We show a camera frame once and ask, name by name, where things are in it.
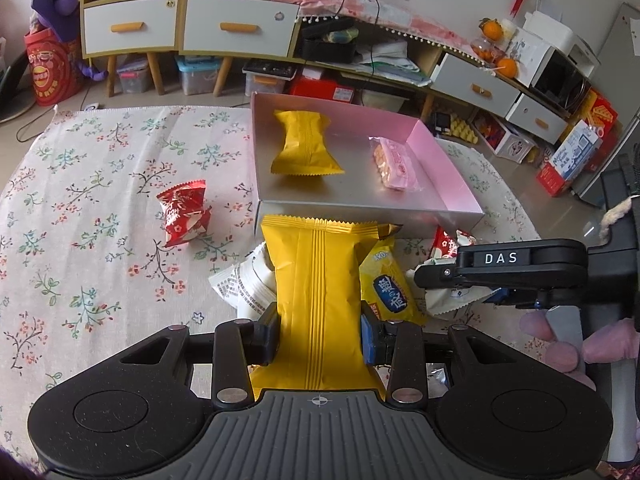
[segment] pink box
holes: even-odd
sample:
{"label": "pink box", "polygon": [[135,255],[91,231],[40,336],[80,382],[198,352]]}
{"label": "pink box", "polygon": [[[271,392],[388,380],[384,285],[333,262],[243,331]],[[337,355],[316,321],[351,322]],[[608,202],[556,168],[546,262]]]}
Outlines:
{"label": "pink box", "polygon": [[[256,233],[266,214],[347,222],[402,224],[402,238],[430,238],[436,227],[472,231],[484,213],[468,185],[420,120],[357,105],[284,94],[253,94],[254,183],[258,194]],[[344,174],[289,176],[271,173],[284,146],[274,110],[308,110],[331,119],[329,152]],[[387,137],[411,148],[419,191],[387,189],[380,180],[369,137]]]}

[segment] red bucket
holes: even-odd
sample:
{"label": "red bucket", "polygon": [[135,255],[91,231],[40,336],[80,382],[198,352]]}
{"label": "red bucket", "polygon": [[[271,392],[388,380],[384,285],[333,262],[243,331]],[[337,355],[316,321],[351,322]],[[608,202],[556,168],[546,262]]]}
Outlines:
{"label": "red bucket", "polygon": [[51,106],[75,95],[82,88],[78,69],[78,40],[60,43],[53,30],[46,28],[24,37],[31,78],[40,106]]}

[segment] blue label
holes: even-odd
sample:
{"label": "blue label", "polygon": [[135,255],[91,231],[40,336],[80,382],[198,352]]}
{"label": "blue label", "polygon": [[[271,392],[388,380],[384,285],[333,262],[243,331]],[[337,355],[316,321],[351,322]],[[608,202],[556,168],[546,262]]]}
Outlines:
{"label": "blue label", "polygon": [[391,276],[382,274],[373,280],[373,288],[380,301],[390,312],[398,313],[406,309],[406,298]]}

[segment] yellow snack package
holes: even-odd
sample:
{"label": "yellow snack package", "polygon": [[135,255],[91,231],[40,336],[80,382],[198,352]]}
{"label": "yellow snack package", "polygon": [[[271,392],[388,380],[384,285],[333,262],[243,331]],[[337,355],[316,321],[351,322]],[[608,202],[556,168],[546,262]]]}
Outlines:
{"label": "yellow snack package", "polygon": [[360,265],[360,291],[378,319],[402,319],[423,325],[425,316],[418,310],[402,269],[393,255],[395,240],[387,238],[375,247]]}
{"label": "yellow snack package", "polygon": [[280,344],[274,361],[251,373],[263,388],[377,390],[360,343],[358,266],[378,241],[375,222],[349,224],[266,215],[262,234],[276,273]]}
{"label": "yellow snack package", "polygon": [[273,159],[271,173],[329,175],[344,170],[324,145],[324,130],[331,120],[318,112],[276,111],[285,129],[284,149]]}

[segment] floor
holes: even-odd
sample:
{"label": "floor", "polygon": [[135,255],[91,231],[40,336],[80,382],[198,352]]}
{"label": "floor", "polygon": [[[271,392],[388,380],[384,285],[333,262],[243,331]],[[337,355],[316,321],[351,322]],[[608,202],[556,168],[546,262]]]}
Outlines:
{"label": "floor", "polygon": [[[163,96],[159,96],[154,91],[148,91],[143,94],[117,94],[107,99],[104,83],[94,83],[59,106],[66,110],[80,110],[90,103],[100,103],[108,108],[176,104],[247,107],[249,101],[244,95],[244,80],[239,77],[230,76],[225,92],[218,98],[213,98],[210,94],[185,96],[178,83],[167,84],[166,90]],[[53,111],[43,114],[43,109],[36,106],[20,118],[0,124],[0,184],[4,185],[9,180],[33,142],[32,140],[18,142],[16,134],[18,133],[21,139],[36,135],[49,124],[52,115]],[[574,238],[584,241],[587,245],[594,244],[594,238],[584,238],[584,232],[589,230],[589,222],[592,224],[599,222],[602,216],[601,211],[581,202],[569,193],[558,198],[550,197],[535,180],[536,169],[532,166],[515,164],[510,160],[496,157],[482,142],[477,144],[476,148],[494,165],[522,202],[522,206],[542,238]]]}

